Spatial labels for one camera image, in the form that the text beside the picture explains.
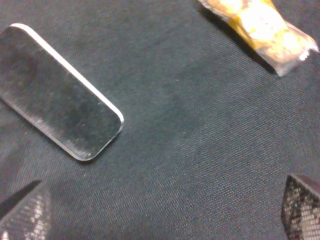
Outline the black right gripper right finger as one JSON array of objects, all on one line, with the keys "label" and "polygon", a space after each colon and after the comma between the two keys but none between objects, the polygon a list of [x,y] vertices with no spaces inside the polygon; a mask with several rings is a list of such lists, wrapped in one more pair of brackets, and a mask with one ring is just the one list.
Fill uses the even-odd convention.
[{"label": "black right gripper right finger", "polygon": [[287,176],[281,221],[289,240],[320,238],[320,184],[304,175]]}]

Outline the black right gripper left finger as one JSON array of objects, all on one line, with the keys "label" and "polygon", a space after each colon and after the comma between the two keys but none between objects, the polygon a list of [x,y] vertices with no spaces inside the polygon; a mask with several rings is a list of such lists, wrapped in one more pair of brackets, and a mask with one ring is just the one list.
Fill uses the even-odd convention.
[{"label": "black right gripper left finger", "polygon": [[35,180],[0,204],[2,240],[47,240],[51,228],[51,194]]}]

